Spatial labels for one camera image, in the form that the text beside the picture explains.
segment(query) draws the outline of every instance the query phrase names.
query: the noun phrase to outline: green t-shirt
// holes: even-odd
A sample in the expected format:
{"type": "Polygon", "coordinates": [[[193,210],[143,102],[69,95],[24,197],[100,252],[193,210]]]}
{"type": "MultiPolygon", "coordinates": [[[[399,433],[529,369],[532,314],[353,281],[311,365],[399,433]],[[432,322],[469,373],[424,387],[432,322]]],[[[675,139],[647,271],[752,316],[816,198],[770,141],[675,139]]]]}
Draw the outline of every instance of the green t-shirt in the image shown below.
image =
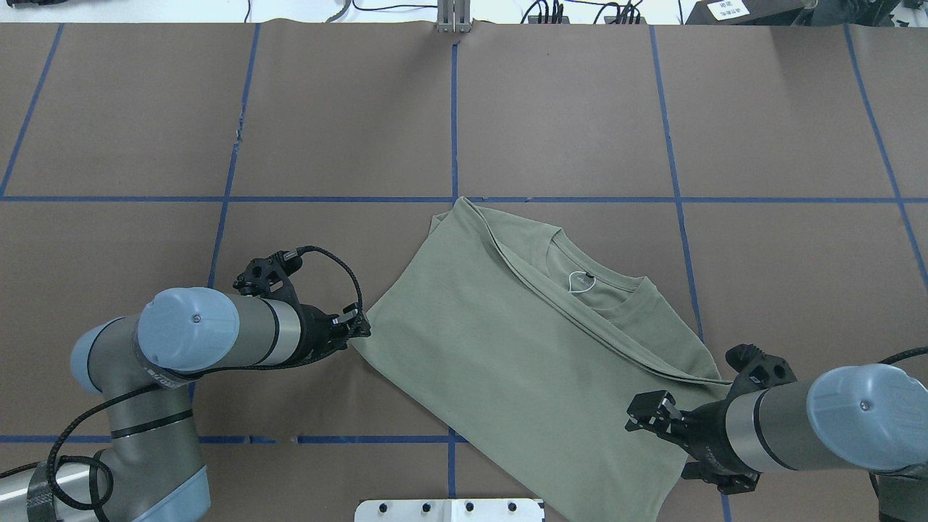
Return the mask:
{"type": "Polygon", "coordinates": [[[679,478],[682,450],[624,430],[635,394],[728,391],[647,278],[463,198],[369,319],[353,343],[374,368],[573,522],[654,520],[679,478]]]}

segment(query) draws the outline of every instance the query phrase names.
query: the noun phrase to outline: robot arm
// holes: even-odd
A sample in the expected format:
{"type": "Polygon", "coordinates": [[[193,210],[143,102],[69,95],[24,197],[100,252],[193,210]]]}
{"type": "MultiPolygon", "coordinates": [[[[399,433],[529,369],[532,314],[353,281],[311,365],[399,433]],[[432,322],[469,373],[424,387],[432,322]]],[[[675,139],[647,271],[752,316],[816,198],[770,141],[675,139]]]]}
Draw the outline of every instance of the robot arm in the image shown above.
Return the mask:
{"type": "Polygon", "coordinates": [[[165,290],[140,315],[111,320],[82,336],[71,354],[72,372],[82,387],[112,403],[112,446],[94,457],[104,465],[56,459],[57,443],[52,467],[39,463],[34,471],[0,479],[0,520],[198,520],[210,506],[210,494],[187,385],[221,370],[302,366],[345,348],[350,337],[370,333],[354,274],[322,249],[254,259],[234,286],[241,295],[165,290]],[[300,256],[312,251],[336,260],[355,283],[358,301],[341,316],[297,300],[289,275],[299,269],[300,256]],[[99,473],[104,468],[107,473],[99,473]],[[49,470],[56,480],[48,479],[49,470]]]}
{"type": "Polygon", "coordinates": [[[753,491],[762,473],[863,469],[879,477],[881,522],[928,522],[928,391],[917,379],[871,364],[797,382],[753,345],[726,361],[739,374],[725,399],[679,411],[666,391],[639,394],[625,429],[677,444],[695,459],[682,477],[725,494],[753,491]]]}

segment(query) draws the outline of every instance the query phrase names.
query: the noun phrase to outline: light blue joint cap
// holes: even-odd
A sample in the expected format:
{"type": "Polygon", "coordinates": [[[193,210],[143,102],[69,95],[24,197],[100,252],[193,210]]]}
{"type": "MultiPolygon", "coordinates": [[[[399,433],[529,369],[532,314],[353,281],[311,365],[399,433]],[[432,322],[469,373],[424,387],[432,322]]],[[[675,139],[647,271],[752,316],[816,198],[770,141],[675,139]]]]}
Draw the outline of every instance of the light blue joint cap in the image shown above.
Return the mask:
{"type": "Polygon", "coordinates": [[[133,522],[194,522],[210,509],[210,483],[206,466],[133,522]]]}
{"type": "Polygon", "coordinates": [[[138,318],[138,345],[151,362],[197,372],[219,362],[238,338],[238,311],[210,288],[171,288],[155,295],[138,318]]]}
{"type": "Polygon", "coordinates": [[[806,397],[818,438],[835,455],[871,471],[928,462],[928,390],[885,364],[824,373],[806,397]]]}
{"type": "Polygon", "coordinates": [[[97,388],[94,382],[90,380],[90,348],[94,347],[94,342],[100,336],[100,332],[103,332],[104,328],[120,319],[122,318],[118,317],[114,320],[105,322],[90,332],[81,335],[81,338],[74,343],[74,349],[71,350],[71,375],[73,375],[77,383],[81,385],[81,388],[90,393],[96,393],[98,395],[103,393],[103,391],[97,388]]]}

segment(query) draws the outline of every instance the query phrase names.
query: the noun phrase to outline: clothing tag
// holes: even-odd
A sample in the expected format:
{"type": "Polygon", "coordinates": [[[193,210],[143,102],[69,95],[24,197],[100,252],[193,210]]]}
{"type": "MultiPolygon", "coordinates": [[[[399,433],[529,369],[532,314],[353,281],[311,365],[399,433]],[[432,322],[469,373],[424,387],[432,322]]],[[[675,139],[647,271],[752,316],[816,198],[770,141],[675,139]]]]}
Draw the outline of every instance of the clothing tag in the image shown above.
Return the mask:
{"type": "Polygon", "coordinates": [[[707,7],[712,11],[712,16],[716,20],[736,19],[751,14],[751,11],[744,6],[742,0],[723,0],[722,2],[709,4],[707,7]]]}
{"type": "Polygon", "coordinates": [[[567,292],[570,292],[571,294],[582,294],[583,292],[589,292],[590,290],[593,290],[594,286],[596,286],[596,277],[589,272],[577,270],[575,272],[571,272],[571,275],[567,276],[567,292]]]}

